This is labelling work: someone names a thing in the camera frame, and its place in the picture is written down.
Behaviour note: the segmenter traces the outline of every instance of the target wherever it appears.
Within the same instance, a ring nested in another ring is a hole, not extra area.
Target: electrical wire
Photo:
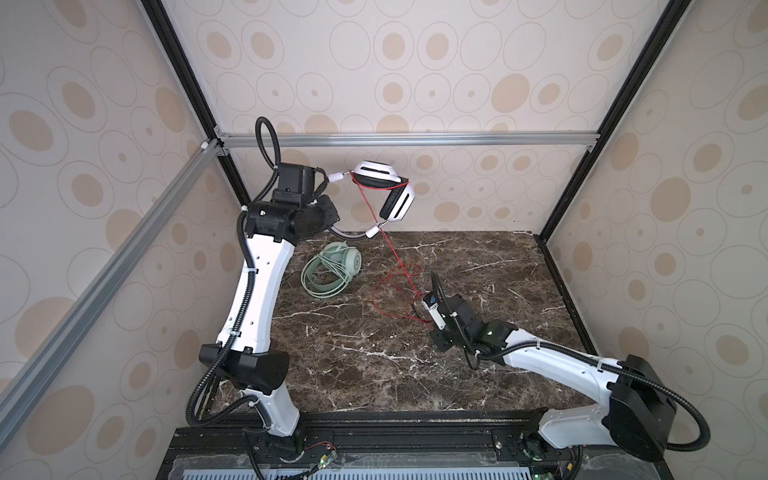
[[[595,366],[595,367],[598,366],[598,361],[596,359],[583,355],[579,352],[575,352],[574,350],[566,348],[562,345],[558,345],[557,343],[540,342],[540,341],[534,341],[534,340],[529,340],[527,342],[521,342],[515,345],[508,346],[497,353],[480,354],[478,355],[478,359],[496,360],[496,359],[502,358],[505,355],[508,355],[509,353],[515,352],[517,350],[531,348],[531,347],[554,350],[555,352],[564,353],[565,355],[575,358],[580,362],[586,363],[589,366]],[[673,452],[695,452],[696,450],[703,449],[710,442],[712,433],[710,431],[710,426],[707,423],[707,420],[704,418],[703,415],[701,415],[701,412],[699,412],[699,410],[691,402],[688,402],[683,396],[681,396],[680,394],[678,394],[673,390],[668,389],[666,386],[656,383],[653,380],[647,379],[646,377],[639,375],[635,372],[632,372],[629,369],[623,369],[621,367],[608,365],[606,363],[603,363],[600,368],[605,370],[606,372],[615,373],[616,375],[623,376],[627,379],[631,379],[645,386],[649,386],[652,389],[656,390],[657,392],[661,393],[662,395],[668,396],[669,398],[674,400],[678,405],[683,407],[688,413],[690,413],[690,416],[694,418],[694,420],[696,421],[696,424],[699,427],[699,437],[693,440],[692,442],[688,442],[688,443],[667,443],[667,450],[671,450]]]
[[[581,469],[581,460],[584,457],[584,450],[581,447],[581,445],[576,445],[576,453],[574,454],[574,451],[571,450],[571,464],[573,465],[573,468],[568,472],[567,477],[563,477],[563,480],[575,480],[576,475],[578,475],[578,471]]]
[[[269,154],[266,152],[266,148],[264,147],[264,141],[261,137],[261,127],[262,125],[266,126],[266,129],[270,132],[270,137],[272,138],[272,145],[274,146],[275,150],[275,161],[272,162],[270,159]],[[267,162],[267,164],[272,168],[272,177],[267,182],[266,186],[259,192],[258,195],[256,195],[253,199],[253,201],[250,202],[248,209],[252,207],[257,201],[262,200],[266,194],[270,191],[272,187],[274,187],[274,184],[277,182],[277,176],[278,176],[278,165],[280,165],[280,144],[277,142],[277,132],[275,132],[275,128],[272,126],[269,120],[267,120],[265,117],[259,117],[256,120],[256,140],[259,144],[259,150],[261,150],[261,154],[264,157],[264,160]],[[219,354],[216,356],[216,359],[213,361],[213,363],[210,364],[210,367],[208,370],[203,374],[203,378],[200,379],[200,381],[195,385],[194,390],[192,391],[192,394],[190,395],[189,401],[187,402],[187,409],[186,409],[186,418],[187,423],[191,427],[204,427],[207,425],[211,425],[212,423],[215,423],[219,420],[221,420],[224,416],[229,415],[232,411],[234,411],[239,406],[248,403],[248,402],[258,402],[259,399],[255,395],[246,395],[238,400],[235,400],[231,404],[229,404],[227,407],[222,409],[220,412],[212,415],[211,417],[207,419],[202,419],[200,417],[200,413],[197,411],[197,404],[200,401],[200,397],[203,394],[203,391],[206,389],[208,383],[212,380],[212,378],[216,375],[217,369],[221,366],[221,364],[224,362],[224,360],[227,359],[227,356],[229,356],[230,351],[232,350],[232,345],[234,345],[235,340],[240,335],[240,326],[243,324],[243,318],[245,317],[245,313],[248,310],[248,305],[250,304],[250,298],[253,296],[253,287],[256,285],[256,271],[255,266],[253,264],[253,257],[251,256],[250,249],[248,248],[248,243],[245,239],[245,231],[244,231],[244,225],[243,222],[245,221],[247,215],[246,210],[242,210],[240,212],[240,215],[237,216],[237,222],[235,222],[235,227],[237,228],[237,242],[240,244],[240,249],[243,251],[243,258],[245,259],[245,263],[247,267],[250,269],[248,272],[248,278],[246,282],[246,288],[245,293],[243,294],[243,301],[240,303],[240,308],[237,311],[237,315],[235,316],[235,320],[232,323],[232,328],[230,330],[230,336],[227,338],[227,341],[222,345],[221,349],[219,350]]]
[[[259,468],[259,465],[257,464],[256,454],[253,453],[253,445],[251,445],[250,439],[248,438],[248,434],[245,432],[243,432],[243,443],[245,444],[245,453],[246,455],[248,455],[248,462],[250,463],[250,467],[256,473],[256,477],[258,477],[259,480],[266,480],[266,478],[264,477],[264,474],[261,472],[261,468]],[[333,444],[331,444],[331,447],[333,448],[334,451],[336,450],[336,447],[333,447]],[[286,476],[276,477],[275,480],[304,480],[310,475],[314,475],[315,473],[317,473],[318,470],[319,468],[317,465],[312,465],[312,467],[306,472],[297,473],[295,475],[291,475],[287,477]]]
[[[369,190],[394,190],[395,188],[400,188],[400,187],[402,187],[403,185],[407,185],[407,184],[408,184],[408,182],[405,182],[404,184],[395,185],[394,187],[388,187],[388,188],[374,188],[374,187],[366,187],[365,185],[362,185],[360,182],[358,182],[358,181],[355,179],[355,176],[354,176],[354,175],[352,175],[352,180],[355,182],[355,184],[356,184],[356,185],[357,185],[357,187],[359,188],[359,190],[360,190],[360,194],[362,195],[362,199],[366,201],[366,205],[368,205],[368,210],[371,212],[371,215],[373,216],[373,221],[374,221],[374,222],[376,222],[376,221],[378,220],[378,218],[376,217],[376,212],[374,212],[374,211],[373,211],[373,207],[371,207],[371,203],[368,201],[368,198],[366,197],[366,193],[365,193],[364,191],[362,191],[362,189],[363,189],[363,188],[367,188],[367,189],[369,189]],[[383,229],[383,228],[382,228],[380,231],[381,231],[382,235],[384,236],[384,238],[386,239],[386,242],[389,244],[389,248],[390,248],[390,249],[392,249],[392,253],[394,253],[394,254],[395,254],[395,258],[397,259],[397,261],[398,261],[398,263],[399,263],[399,265],[400,265],[400,269],[402,270],[402,273],[393,273],[393,271],[392,271],[392,270],[394,270],[394,269],[389,269],[389,271],[387,272],[387,275],[386,275],[384,278],[382,278],[382,279],[381,279],[381,280],[380,280],[380,281],[379,281],[379,282],[378,282],[378,283],[377,283],[377,284],[374,286],[374,288],[373,288],[373,293],[372,293],[372,295],[371,295],[371,303],[373,304],[373,308],[375,308],[375,309],[376,309],[376,310],[378,310],[380,313],[383,313],[384,315],[387,315],[387,316],[393,316],[393,317],[395,317],[395,318],[406,318],[406,319],[412,319],[412,320],[416,320],[416,321],[419,321],[419,322],[421,322],[421,323],[423,323],[423,324],[425,324],[425,325],[428,325],[428,324],[429,324],[429,322],[428,322],[428,321],[426,321],[426,320],[424,320],[424,319],[422,319],[422,318],[419,318],[419,317],[417,317],[417,316],[410,316],[410,315],[395,315],[395,314],[392,314],[392,313],[387,313],[387,312],[385,312],[385,311],[381,310],[381,309],[380,309],[380,308],[379,308],[379,307],[376,305],[376,291],[377,291],[377,289],[378,289],[379,285],[381,285],[381,284],[382,284],[382,283],[384,283],[384,282],[389,282],[389,284],[390,284],[390,285],[394,286],[394,287],[395,287],[395,288],[396,288],[396,289],[397,289],[397,290],[400,292],[400,294],[403,296],[403,300],[404,300],[404,301],[405,301],[405,303],[406,303],[406,309],[408,309],[410,306],[412,306],[412,305],[414,304],[415,298],[417,298],[417,297],[419,297],[419,296],[423,295],[424,293],[426,293],[426,292],[422,292],[422,291],[420,291],[419,289],[417,289],[417,288],[416,288],[416,285],[413,283],[413,280],[411,280],[411,276],[410,276],[410,274],[408,273],[408,269],[406,269],[406,264],[405,264],[405,263],[403,263],[403,262],[402,262],[402,260],[400,260],[400,256],[397,254],[397,251],[395,250],[395,247],[392,245],[392,241],[390,241],[390,240],[389,240],[389,236],[386,234],[386,232],[384,231],[384,229]],[[422,268],[420,265],[418,265],[417,263],[407,263],[407,265],[408,265],[408,266],[417,266],[417,267],[419,268],[419,273],[418,273],[418,274],[421,274],[421,273],[424,271],[424,269],[423,269],[423,268]],[[398,276],[398,275],[405,275],[405,276],[406,276],[406,278],[408,279],[409,283],[411,284],[411,287],[413,288],[413,294],[411,295],[410,301],[408,300],[408,297],[407,297],[407,295],[405,295],[405,294],[404,294],[404,292],[402,291],[402,289],[401,289],[400,287],[398,287],[397,285],[395,285],[395,284],[392,282],[392,277],[393,277],[393,276]]]

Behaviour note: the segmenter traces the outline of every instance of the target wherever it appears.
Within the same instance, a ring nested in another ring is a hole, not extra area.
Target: wallpaper
[[[0,454],[1,480],[154,480],[229,312],[239,211],[208,167]]]
[[[0,15],[0,392],[199,147],[130,0]]]
[[[348,171],[363,160],[394,166],[399,175],[409,179],[416,198],[405,218],[388,223],[388,230],[538,233],[585,149],[584,145],[503,145],[303,147],[281,151],[283,161],[322,167],[328,174]],[[236,148],[231,153],[248,191],[258,194],[272,173],[259,149]],[[361,231],[373,225],[370,210],[349,177],[330,184],[326,192],[339,211],[340,229]],[[365,192],[378,214],[389,192]]]
[[[588,130],[666,0],[165,0],[223,131]]]
[[[703,451],[667,453],[680,480],[768,472],[766,126],[768,2],[701,2],[550,242],[600,353],[709,420]],[[671,440],[696,436],[678,413]]]

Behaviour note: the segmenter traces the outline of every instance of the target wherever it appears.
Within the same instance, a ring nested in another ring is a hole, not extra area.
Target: headphone ear cup
[[[331,242],[327,244],[325,248],[323,248],[323,251],[320,252],[320,255],[329,260],[343,263],[344,256],[341,250],[345,249],[346,247],[346,242]]]
[[[346,270],[355,276],[360,272],[360,267],[362,266],[362,255],[360,255],[359,250],[357,250],[355,247],[352,247],[344,252],[343,263],[346,267]]]

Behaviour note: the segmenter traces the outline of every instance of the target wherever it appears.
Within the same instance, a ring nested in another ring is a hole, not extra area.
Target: green headphones
[[[324,284],[312,281],[312,276],[321,264],[339,278]],[[350,247],[346,242],[332,242],[306,263],[301,270],[301,284],[315,298],[330,298],[347,288],[360,271],[361,265],[362,256],[355,247]]]

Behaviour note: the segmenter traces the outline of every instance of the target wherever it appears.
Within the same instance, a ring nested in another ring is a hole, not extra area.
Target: white headphones
[[[413,186],[409,184],[407,178],[400,177],[392,165],[362,161],[352,171],[329,175],[328,181],[337,182],[343,180],[344,175],[347,174],[352,177],[356,184],[363,187],[389,190],[389,196],[384,201],[384,205],[379,212],[379,216],[384,221],[369,228],[364,234],[352,235],[339,232],[335,227],[329,229],[342,238],[347,240],[357,240],[363,237],[372,238],[381,230],[382,225],[385,223],[402,220],[413,203],[415,197]]]

